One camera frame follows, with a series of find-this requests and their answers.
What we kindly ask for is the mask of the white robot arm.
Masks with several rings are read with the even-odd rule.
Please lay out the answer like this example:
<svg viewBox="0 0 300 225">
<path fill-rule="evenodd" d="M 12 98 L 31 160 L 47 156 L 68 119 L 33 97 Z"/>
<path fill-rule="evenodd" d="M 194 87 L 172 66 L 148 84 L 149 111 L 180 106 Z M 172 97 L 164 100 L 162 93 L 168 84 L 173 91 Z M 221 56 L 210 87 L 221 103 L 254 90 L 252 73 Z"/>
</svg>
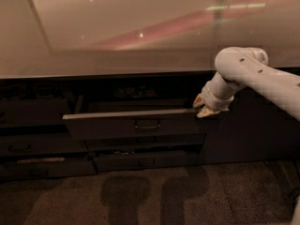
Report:
<svg viewBox="0 0 300 225">
<path fill-rule="evenodd" d="M 268 66 L 260 48 L 230 47 L 215 58 L 216 73 L 196 96 L 202 119 L 219 119 L 207 137 L 206 163 L 275 160 L 299 146 L 300 76 Z"/>
</svg>

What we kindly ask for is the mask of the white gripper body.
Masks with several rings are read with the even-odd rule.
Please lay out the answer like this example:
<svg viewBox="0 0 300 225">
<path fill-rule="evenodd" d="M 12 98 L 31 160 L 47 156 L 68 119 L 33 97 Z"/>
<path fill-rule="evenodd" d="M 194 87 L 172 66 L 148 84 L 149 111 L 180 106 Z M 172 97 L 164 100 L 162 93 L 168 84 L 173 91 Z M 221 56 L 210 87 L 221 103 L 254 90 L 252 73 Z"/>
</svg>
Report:
<svg viewBox="0 0 300 225">
<path fill-rule="evenodd" d="M 203 104 L 214 112 L 227 111 L 229 105 L 232 103 L 234 96 L 228 98 L 220 98 L 213 90 L 211 82 L 207 82 L 202 89 Z"/>
</svg>

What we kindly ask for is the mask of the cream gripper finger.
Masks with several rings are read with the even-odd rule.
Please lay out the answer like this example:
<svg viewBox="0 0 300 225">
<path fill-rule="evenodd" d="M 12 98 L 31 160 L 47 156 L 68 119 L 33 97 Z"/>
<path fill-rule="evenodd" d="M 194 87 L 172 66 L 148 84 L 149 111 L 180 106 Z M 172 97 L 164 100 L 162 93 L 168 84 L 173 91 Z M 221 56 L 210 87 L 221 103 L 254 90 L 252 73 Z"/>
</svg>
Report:
<svg viewBox="0 0 300 225">
<path fill-rule="evenodd" d="M 200 109 L 197 110 L 197 117 L 198 118 L 204 118 L 212 115 L 216 115 L 222 113 L 222 110 L 212 110 L 206 106 L 201 107 Z"/>
<path fill-rule="evenodd" d="M 201 94 L 198 94 L 194 101 L 193 101 L 193 108 L 194 109 L 199 109 L 201 108 L 202 106 L 204 105 L 204 102 L 203 102 L 203 96 Z"/>
</svg>

